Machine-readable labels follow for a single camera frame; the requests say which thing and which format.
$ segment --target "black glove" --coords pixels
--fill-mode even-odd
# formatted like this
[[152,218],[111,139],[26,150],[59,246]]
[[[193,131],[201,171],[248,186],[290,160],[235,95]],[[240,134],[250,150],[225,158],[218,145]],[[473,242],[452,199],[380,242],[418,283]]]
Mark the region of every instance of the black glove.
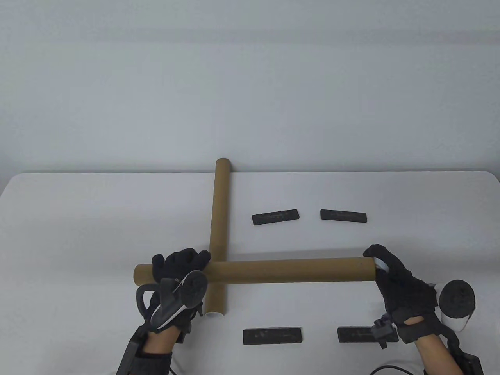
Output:
[[371,245],[363,257],[378,258],[389,267],[389,272],[376,270],[375,281],[385,303],[385,310],[398,326],[411,317],[436,316],[436,290],[414,277],[403,263],[379,244]]
[[[180,283],[191,271],[203,271],[211,257],[208,251],[203,250],[197,253],[193,248],[185,248],[179,252],[173,252],[166,259],[163,255],[157,254],[151,260],[153,278],[157,283],[163,278],[175,279]],[[144,316],[146,320],[151,318],[151,315],[159,305],[160,296],[158,292],[154,292]],[[185,334],[191,331],[191,320],[196,316],[196,313],[202,314],[201,308],[200,303],[195,308],[181,311],[169,324],[156,332],[158,333],[166,330],[168,327],[175,326],[183,333],[181,337],[184,337]]]

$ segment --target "cable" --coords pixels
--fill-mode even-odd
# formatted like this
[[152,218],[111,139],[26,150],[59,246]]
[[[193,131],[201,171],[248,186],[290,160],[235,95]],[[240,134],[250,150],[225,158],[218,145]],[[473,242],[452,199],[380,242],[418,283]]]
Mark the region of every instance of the cable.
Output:
[[374,375],[375,373],[378,373],[380,370],[383,370],[383,369],[394,369],[394,370],[399,370],[401,371],[402,373],[405,373],[407,375],[415,375],[414,373],[411,373],[409,372],[408,370],[405,370],[404,368],[401,368],[401,367],[398,367],[398,366],[393,366],[391,364],[386,364],[384,366],[380,366],[380,367],[377,367],[376,369],[374,369],[370,375]]

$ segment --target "gray wall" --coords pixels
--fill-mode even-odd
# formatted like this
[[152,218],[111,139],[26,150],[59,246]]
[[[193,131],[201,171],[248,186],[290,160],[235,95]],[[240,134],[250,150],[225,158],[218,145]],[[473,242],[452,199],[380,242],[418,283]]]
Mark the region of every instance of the gray wall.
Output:
[[488,170],[500,3],[0,0],[21,171]]

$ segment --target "brown cardboard tube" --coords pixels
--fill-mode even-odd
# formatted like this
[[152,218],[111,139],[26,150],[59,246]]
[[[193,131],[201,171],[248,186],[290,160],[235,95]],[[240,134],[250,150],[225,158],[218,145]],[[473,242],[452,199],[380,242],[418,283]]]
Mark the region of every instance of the brown cardboard tube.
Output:
[[[224,262],[228,253],[230,175],[231,162],[226,158],[218,159],[215,162],[209,245],[214,262]],[[205,313],[209,315],[224,315],[226,313],[225,284],[218,283],[208,286]]]
[[[203,273],[211,283],[209,288],[225,284],[373,281],[375,262],[367,257],[211,261]],[[135,267],[133,280],[137,285],[154,283],[151,264]]]

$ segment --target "wrist strap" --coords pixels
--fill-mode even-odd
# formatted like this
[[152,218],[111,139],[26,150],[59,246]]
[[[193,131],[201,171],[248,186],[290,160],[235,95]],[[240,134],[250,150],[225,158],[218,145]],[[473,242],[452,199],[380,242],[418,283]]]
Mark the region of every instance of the wrist strap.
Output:
[[417,324],[399,324],[397,326],[397,334],[405,344],[413,343],[421,337],[429,336],[434,333],[434,329],[431,328],[425,320]]
[[169,375],[172,353],[170,354],[137,354],[130,366],[129,374],[133,375]]

